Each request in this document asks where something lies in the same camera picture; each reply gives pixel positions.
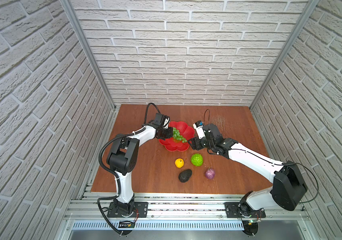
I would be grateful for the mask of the green fake grape bunch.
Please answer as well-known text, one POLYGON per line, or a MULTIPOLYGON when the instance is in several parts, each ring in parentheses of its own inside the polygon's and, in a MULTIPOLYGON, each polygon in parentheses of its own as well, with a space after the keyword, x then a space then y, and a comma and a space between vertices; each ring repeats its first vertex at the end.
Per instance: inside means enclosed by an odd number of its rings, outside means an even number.
POLYGON ((173 128, 173 141, 176 143, 186 143, 187 139, 180 133, 180 130, 173 128))

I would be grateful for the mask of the green bumpy fake fruit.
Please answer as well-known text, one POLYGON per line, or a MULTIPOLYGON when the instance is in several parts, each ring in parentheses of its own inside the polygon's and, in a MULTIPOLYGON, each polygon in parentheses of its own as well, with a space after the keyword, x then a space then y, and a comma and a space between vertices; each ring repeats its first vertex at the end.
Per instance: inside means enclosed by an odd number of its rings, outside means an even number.
POLYGON ((191 163, 196 167, 202 166, 204 163, 203 156, 201 154, 193 154, 191 156, 191 163))

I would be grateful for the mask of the purple fake fig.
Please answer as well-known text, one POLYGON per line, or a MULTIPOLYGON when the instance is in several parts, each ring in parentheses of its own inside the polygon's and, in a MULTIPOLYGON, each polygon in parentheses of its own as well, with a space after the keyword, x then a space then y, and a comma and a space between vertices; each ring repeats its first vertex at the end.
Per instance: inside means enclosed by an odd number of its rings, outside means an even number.
POLYGON ((208 168, 205 172, 205 177, 209 180, 212 180, 216 175, 216 172, 213 168, 208 168))

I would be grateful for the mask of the yellow fake lemon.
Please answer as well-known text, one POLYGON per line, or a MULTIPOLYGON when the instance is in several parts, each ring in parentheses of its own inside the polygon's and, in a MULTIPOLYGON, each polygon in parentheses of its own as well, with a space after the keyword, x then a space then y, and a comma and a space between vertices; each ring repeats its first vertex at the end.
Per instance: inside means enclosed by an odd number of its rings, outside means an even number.
POLYGON ((184 166, 185 162, 183 159, 178 158, 175 160, 175 165, 178 169, 182 168, 184 166))

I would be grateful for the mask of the dark fake avocado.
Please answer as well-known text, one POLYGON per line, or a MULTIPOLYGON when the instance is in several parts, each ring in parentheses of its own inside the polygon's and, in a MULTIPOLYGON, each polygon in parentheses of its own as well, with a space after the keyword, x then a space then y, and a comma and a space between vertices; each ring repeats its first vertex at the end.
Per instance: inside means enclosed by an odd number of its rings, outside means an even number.
POLYGON ((178 179, 181 183, 186 183, 192 176, 193 171, 191 169, 180 172, 178 179))

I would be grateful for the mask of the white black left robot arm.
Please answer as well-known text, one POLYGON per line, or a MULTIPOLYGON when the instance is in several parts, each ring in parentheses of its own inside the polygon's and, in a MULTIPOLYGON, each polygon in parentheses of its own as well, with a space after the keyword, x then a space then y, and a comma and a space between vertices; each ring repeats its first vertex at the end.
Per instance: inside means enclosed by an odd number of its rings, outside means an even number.
POLYGON ((173 128, 145 125, 130 134, 119 135, 112 141, 107 164, 115 177, 117 198, 114 205, 124 215, 134 211, 135 199, 132 188, 132 171, 134 170, 141 145, 152 139, 166 140, 173 137, 173 128))

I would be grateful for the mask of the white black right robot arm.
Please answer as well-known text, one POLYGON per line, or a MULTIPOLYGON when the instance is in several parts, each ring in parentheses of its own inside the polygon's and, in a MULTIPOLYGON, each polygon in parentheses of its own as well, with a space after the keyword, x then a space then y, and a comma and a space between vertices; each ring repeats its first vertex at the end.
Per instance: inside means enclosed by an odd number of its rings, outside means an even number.
POLYGON ((240 213, 248 218, 253 213, 268 207, 280 207, 293 211, 307 193, 307 185, 293 162, 280 162, 254 152, 236 140, 223 138, 214 124, 193 124, 197 136, 188 141, 193 150, 207 149, 211 155, 218 155, 238 162, 266 178, 270 188, 249 192, 238 204, 240 213))

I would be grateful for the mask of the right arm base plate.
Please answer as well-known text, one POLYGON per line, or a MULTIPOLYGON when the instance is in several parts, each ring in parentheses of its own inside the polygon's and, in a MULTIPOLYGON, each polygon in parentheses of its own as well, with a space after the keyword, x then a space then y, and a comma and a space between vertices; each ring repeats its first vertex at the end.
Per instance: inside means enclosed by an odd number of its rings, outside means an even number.
POLYGON ((263 219, 266 217, 264 209, 252 210, 247 204, 239 202, 224 203, 227 218, 255 218, 263 219))

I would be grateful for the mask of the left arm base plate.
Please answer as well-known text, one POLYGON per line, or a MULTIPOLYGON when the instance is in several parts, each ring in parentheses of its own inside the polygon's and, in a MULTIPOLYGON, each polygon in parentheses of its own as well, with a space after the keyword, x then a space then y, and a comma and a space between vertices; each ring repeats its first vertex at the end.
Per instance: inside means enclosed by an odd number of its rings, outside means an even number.
POLYGON ((148 202, 112 202, 110 204, 107 216, 108 218, 146 218, 148 214, 148 202))

